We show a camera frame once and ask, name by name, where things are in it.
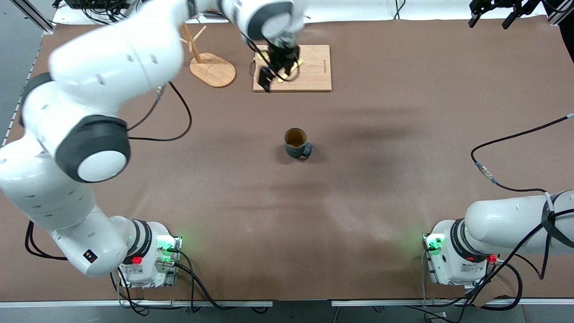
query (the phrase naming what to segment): black velcro strap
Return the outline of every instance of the black velcro strap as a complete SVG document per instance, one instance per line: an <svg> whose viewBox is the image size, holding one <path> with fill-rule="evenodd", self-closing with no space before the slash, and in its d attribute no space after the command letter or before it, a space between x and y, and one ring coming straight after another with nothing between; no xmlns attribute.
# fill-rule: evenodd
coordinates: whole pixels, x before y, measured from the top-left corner
<svg viewBox="0 0 574 323"><path fill-rule="evenodd" d="M556 199L562 193L552 195L550 197L550 200L552 200L552 203L554 203L554 201L556 201ZM553 213L550 212L550 208L548 206L548 201L546 201L546 203L544 203L544 208L542 210L542 221L541 221L542 227L544 227L546 232L548 232L548 234L551 237L553 237L554 239L556 239L556 240L560 241L561 243L569 246L570 248L574 248L574 241L567 238L562 232L560 232L560 230L558 230L558 228L554 225L554 223L556 223L556 218L554 218L554 217L550 218L550 215L553 215Z"/></svg>

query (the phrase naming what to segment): teal mug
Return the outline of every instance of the teal mug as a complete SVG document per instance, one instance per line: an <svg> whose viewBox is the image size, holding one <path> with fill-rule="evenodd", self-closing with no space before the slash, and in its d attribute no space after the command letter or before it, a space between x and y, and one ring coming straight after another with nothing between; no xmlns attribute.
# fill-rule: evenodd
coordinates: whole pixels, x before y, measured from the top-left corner
<svg viewBox="0 0 574 323"><path fill-rule="evenodd" d="M291 128L285 132L285 150L293 158L309 158L313 145L307 142L307 134L299 128Z"/></svg>

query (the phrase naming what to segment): gray floor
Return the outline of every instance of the gray floor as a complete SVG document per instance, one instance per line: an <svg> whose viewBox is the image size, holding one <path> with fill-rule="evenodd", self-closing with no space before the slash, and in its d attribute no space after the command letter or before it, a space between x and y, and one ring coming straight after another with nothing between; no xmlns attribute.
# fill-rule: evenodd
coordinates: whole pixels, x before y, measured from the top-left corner
<svg viewBox="0 0 574 323"><path fill-rule="evenodd" d="M48 18L54 10L52 0L35 0L33 3ZM0 140L12 119L22 88L37 55L42 31L25 19L11 2L0 1ZM41 307L0 309L2 323L28 322L332 322L336 309L326 301L276 302L265 315L257 315L250 309L220 312L205 308L192 317L182 316L181 311L155 310L148 317L139 317L130 309L115 307ZM450 320L456 320L460 309L445 310ZM462 323L570 323L574 319L574 306L527 306L509 312L489 312L470 308ZM376 313L371 307L343 307L338 323L346 322L424 322L423 314L405 307L387 307Z"/></svg>

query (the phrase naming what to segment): brown table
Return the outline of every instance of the brown table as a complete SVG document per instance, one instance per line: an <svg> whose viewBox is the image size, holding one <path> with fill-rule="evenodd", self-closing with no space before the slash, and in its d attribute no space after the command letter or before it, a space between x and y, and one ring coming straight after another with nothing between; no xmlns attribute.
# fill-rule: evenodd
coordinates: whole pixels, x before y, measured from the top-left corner
<svg viewBox="0 0 574 323"><path fill-rule="evenodd" d="M252 93L253 54L233 26L210 25L198 45L232 62L237 80L210 88L189 73L186 55L173 82L192 109L191 132L172 143L132 142L127 170L94 186L98 204L108 216L160 221L182 235L216 299L421 298L421 234L464 216L474 201L517 196L482 177L472 147L572 112L574 66L558 28L544 17L517 20L509 30L500 23L307 26L301 44L331 46L333 92L315 94ZM56 47L92 28L58 25L44 37L33 73L47 70ZM121 116L133 124L153 97L129 102ZM174 136L186 122L168 88L133 135ZM283 151L282 135L293 126L315 145L308 161ZM503 184L570 189L572 127L501 143L478 158ZM10 140L21 135L15 126ZM107 276L87 278L66 262L28 255L28 219L3 195L0 203L3 301L115 298ZM42 230L36 240L59 254ZM544 284L516 265L526 297L574 297L574 257L552 256ZM510 295L513 280L503 279ZM148 299L188 295L182 280L145 291Z"/></svg>

